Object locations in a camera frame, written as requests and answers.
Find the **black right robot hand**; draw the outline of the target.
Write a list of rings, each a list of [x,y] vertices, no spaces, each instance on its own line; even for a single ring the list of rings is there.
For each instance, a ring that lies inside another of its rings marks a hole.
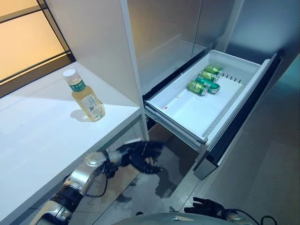
[[[209,217],[221,218],[224,206],[210,199],[193,197],[193,206],[185,207],[185,213],[200,214]]]

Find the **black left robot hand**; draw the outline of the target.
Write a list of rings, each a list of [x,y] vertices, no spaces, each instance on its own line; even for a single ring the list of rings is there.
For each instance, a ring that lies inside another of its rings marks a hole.
[[[145,174],[157,174],[161,172],[161,166],[154,165],[146,159],[151,158],[155,162],[161,155],[165,144],[159,141],[137,141],[126,143],[116,151],[121,154],[120,166],[132,165],[138,171]]]

